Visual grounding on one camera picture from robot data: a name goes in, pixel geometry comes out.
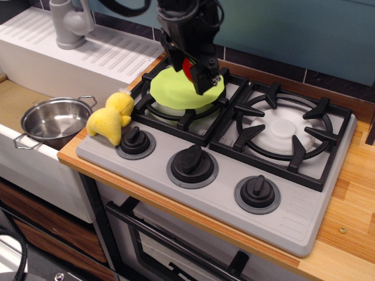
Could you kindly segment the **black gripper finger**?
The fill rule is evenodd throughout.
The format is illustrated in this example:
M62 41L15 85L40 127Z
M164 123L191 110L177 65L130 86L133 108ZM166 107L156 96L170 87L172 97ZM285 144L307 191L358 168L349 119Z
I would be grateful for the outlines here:
M183 69L183 61L185 59L184 52L174 44L167 44L165 47L167 57L169 62L171 63L172 67L176 72L181 71Z
M199 95L203 95L216 85L216 82L207 75L206 69L198 64L190 68L190 74L196 93Z

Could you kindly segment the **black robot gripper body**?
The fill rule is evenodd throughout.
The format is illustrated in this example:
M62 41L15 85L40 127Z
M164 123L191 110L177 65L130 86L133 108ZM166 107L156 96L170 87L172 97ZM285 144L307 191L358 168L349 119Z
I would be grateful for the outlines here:
M204 67L207 75L219 81L219 63L213 39L219 31L218 13L160 13L162 45L178 46L193 65Z

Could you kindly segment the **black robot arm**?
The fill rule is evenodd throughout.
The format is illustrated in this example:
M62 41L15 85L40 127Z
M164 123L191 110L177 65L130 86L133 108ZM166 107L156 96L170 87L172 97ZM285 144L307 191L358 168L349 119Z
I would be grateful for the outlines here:
M159 1L161 44L175 71L202 95L220 81L215 36L224 21L220 1Z

